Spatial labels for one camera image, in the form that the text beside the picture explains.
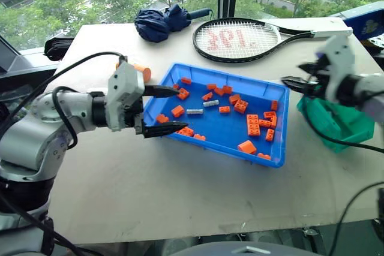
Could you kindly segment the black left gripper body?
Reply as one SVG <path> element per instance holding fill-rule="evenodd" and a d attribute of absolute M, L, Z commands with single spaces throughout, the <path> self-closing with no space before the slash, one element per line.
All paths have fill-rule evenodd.
<path fill-rule="evenodd" d="M 136 135 L 144 135 L 145 124 L 143 122 L 143 95 L 145 85 L 132 92 L 123 91 L 121 103 L 124 108 L 124 122 L 127 128 L 134 128 Z"/>

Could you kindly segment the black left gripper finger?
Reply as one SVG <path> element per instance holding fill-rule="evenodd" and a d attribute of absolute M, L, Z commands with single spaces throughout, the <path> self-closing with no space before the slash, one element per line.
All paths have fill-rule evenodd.
<path fill-rule="evenodd" d="M 178 94 L 177 89 L 164 85 L 146 85 L 144 90 L 144 96 L 146 97 L 168 98 Z"/>
<path fill-rule="evenodd" d="M 181 121 L 164 122 L 152 127 L 144 126 L 142 135 L 144 138 L 162 137 L 177 132 L 187 126 L 188 124 L 186 122 Z"/>

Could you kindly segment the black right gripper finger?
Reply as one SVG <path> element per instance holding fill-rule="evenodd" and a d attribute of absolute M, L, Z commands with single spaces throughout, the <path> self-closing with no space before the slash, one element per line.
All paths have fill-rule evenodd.
<path fill-rule="evenodd" d="M 284 76 L 281 78 L 283 85 L 300 94 L 311 94 L 315 89 L 314 83 L 309 83 L 300 77 Z"/>
<path fill-rule="evenodd" d="M 298 68 L 305 71 L 308 74 L 316 74 L 319 71 L 319 66 L 317 62 L 307 62 L 298 65 Z"/>

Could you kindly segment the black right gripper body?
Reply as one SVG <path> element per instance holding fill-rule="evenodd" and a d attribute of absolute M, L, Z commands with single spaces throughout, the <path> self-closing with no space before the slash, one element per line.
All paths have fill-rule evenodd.
<path fill-rule="evenodd" d="M 316 83 L 308 88 L 310 97 L 325 97 L 326 88 L 330 79 L 330 65 L 327 56 L 321 56 L 316 62 L 311 64 L 310 76 L 316 78 Z"/>

